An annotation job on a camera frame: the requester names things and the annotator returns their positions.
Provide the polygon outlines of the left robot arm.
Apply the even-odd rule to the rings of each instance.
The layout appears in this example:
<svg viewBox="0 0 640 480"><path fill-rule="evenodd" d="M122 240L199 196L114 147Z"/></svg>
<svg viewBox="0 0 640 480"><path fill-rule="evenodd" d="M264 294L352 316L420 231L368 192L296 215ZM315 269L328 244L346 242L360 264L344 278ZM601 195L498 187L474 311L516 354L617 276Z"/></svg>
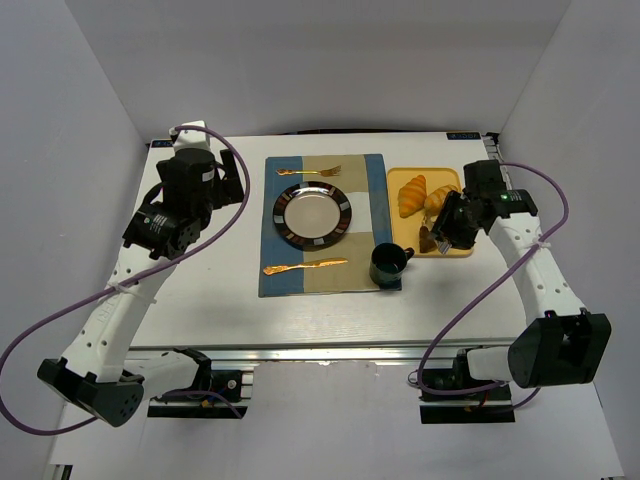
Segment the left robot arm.
<svg viewBox="0 0 640 480"><path fill-rule="evenodd" d="M127 354L175 259L226 204L220 175L235 166L229 151L223 158L218 164L208 150L184 148L157 163L160 181L125 230L110 294L60 357L43 360L38 369L38 378L59 396L113 427L125 424L148 399L172 391L186 397L211 384L211 361L197 350L175 348L150 360Z"/></svg>

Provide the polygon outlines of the brown chocolate croissant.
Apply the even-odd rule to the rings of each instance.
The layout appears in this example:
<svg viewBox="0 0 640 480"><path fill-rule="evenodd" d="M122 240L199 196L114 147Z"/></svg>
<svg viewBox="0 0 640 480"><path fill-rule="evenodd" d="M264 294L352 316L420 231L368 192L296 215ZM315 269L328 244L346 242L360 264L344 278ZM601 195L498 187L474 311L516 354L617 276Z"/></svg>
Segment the brown chocolate croissant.
<svg viewBox="0 0 640 480"><path fill-rule="evenodd" d="M430 253L437 249L437 244L433 237L431 236L431 232L429 228L425 225L422 225L419 229L419 250L423 254Z"/></svg>

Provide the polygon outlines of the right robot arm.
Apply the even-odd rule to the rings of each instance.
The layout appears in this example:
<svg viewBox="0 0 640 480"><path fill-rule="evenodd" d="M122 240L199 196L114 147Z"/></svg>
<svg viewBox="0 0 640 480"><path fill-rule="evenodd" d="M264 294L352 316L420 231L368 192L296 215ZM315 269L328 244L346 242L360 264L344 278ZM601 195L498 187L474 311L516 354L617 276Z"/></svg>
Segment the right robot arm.
<svg viewBox="0 0 640 480"><path fill-rule="evenodd" d="M462 192L447 195L430 232L440 252L468 250L479 232L500 251L507 271L464 307L470 312L506 280L516 285L525 330L507 347L462 351L449 375L419 387L430 395L466 396L514 382L521 388L593 381L611 335L603 313L590 312L561 273L542 231L538 209L523 189L510 189L497 160L465 165Z"/></svg>

